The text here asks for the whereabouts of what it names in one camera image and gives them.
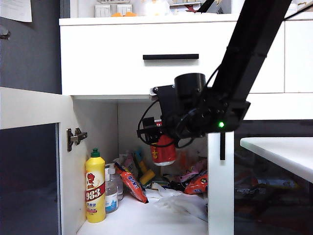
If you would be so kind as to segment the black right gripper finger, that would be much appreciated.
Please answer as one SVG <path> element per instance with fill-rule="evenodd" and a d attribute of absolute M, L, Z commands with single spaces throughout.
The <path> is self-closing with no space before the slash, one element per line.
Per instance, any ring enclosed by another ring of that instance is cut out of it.
<path fill-rule="evenodd" d="M 137 137 L 146 144 L 157 143 L 162 135 L 154 117 L 141 118 L 137 127 Z"/>

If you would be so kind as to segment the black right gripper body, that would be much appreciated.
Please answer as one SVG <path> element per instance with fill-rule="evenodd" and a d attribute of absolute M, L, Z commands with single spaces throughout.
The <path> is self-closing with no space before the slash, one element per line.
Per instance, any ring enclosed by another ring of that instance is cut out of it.
<path fill-rule="evenodd" d="M 163 131 L 178 140 L 203 137 L 211 109 L 161 109 L 161 113 Z"/>

